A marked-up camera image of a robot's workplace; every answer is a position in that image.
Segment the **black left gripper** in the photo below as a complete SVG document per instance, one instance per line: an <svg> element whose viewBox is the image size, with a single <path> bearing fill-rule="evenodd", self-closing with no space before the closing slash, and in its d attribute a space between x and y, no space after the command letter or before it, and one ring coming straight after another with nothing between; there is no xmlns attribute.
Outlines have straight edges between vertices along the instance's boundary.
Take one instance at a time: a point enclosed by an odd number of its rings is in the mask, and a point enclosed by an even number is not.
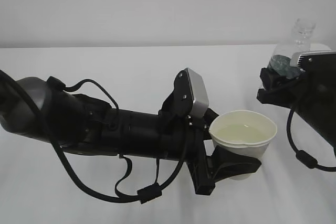
<svg viewBox="0 0 336 224"><path fill-rule="evenodd" d="M219 116L211 108L200 119L191 116L181 118L173 112L173 95L170 95L159 112L165 116L166 130L181 123L181 129L174 128L173 132L183 134L176 144L178 164L171 176L160 185L161 190L177 177L184 163L187 164L195 193L206 196L212 193L215 182L255 173L261 166L261 161L257 158L239 155L219 146L215 147L212 155L206 155L204 141L211 139L209 127Z"/></svg>

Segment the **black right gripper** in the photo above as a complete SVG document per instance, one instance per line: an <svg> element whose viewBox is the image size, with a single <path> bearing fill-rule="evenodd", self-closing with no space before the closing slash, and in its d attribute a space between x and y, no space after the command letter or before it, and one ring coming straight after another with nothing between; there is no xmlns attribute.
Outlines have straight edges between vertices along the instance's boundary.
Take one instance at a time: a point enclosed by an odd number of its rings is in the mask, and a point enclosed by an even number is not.
<svg viewBox="0 0 336 224"><path fill-rule="evenodd" d="M262 68L260 79L264 89L258 90L257 100L262 104L296 105L295 111L303 118L335 119L334 71L305 72L288 82L286 76Z"/></svg>

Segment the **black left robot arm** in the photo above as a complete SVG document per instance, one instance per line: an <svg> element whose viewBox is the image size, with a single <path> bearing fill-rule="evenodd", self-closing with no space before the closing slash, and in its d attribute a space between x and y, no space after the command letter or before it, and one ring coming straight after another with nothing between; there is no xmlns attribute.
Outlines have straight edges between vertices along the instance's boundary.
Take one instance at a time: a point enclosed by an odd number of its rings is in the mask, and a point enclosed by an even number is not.
<svg viewBox="0 0 336 224"><path fill-rule="evenodd" d="M181 70L172 93L157 114L122 110L110 102L79 94L82 82L66 86L55 77L13 80L1 73L1 126L6 131L50 143L71 180L84 193L107 202L147 202L162 191L187 165L195 192L210 195L216 182L254 173L259 159L216 147L207 155L210 124L217 114L209 108L203 79L190 68ZM132 171L131 156L177 161L169 178L139 189L135 195L114 196L87 187L66 154L118 156Z"/></svg>

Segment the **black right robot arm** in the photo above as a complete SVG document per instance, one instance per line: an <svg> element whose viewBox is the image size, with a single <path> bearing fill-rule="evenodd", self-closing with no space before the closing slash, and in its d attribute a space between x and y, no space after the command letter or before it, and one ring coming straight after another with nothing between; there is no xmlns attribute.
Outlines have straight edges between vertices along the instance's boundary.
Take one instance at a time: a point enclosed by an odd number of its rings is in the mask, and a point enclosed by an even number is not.
<svg viewBox="0 0 336 224"><path fill-rule="evenodd" d="M295 106L294 112L335 147L335 61L307 61L300 75L291 79L262 68L260 78L260 103L287 109Z"/></svg>

